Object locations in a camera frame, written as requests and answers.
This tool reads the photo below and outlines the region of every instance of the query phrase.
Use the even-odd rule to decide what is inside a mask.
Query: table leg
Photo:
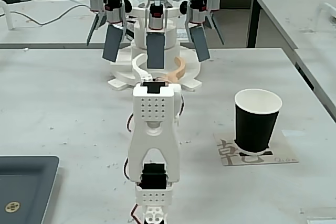
[[[259,5],[258,1],[252,0],[251,9],[250,9],[250,20],[249,20],[248,31],[247,31],[246,48],[256,47],[260,10],[261,10],[261,6]]]

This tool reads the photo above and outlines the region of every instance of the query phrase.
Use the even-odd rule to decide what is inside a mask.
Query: white cup rim
[[[278,99],[278,105],[276,106],[276,108],[274,108],[273,110],[269,110],[269,111],[255,111],[255,110],[251,110],[249,108],[246,108],[245,106],[243,106],[239,101],[238,101],[238,96],[240,94],[242,94],[243,92],[248,92],[248,91],[261,91],[261,92],[265,92],[265,93],[269,93],[271,95],[273,95],[276,99]],[[280,98],[280,96],[278,96],[277,94],[271,92],[271,91],[268,91],[268,90],[265,90],[265,89],[243,89],[243,90],[240,90],[238,93],[236,93],[235,95],[235,103],[238,107],[240,107],[242,110],[245,110],[249,113],[252,113],[252,114],[259,114],[259,115],[267,115],[267,114],[273,114],[273,113],[276,113],[278,112],[281,107],[282,107],[282,99]]]

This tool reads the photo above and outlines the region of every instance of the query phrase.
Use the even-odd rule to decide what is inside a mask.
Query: black paper cup
[[[268,148],[281,98],[263,89],[244,89],[235,95],[235,103],[238,149],[246,155],[262,155]]]

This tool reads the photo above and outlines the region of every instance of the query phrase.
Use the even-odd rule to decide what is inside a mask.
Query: gray tray
[[[59,158],[0,157],[0,223],[41,224],[54,185]]]

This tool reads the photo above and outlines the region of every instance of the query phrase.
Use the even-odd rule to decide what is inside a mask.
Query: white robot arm
[[[135,128],[128,152],[130,181],[135,182],[136,203],[144,224],[166,223],[173,183],[180,180],[179,144],[174,122],[181,105],[181,86],[144,82],[133,90]],[[165,164],[143,163],[150,149],[158,149]]]

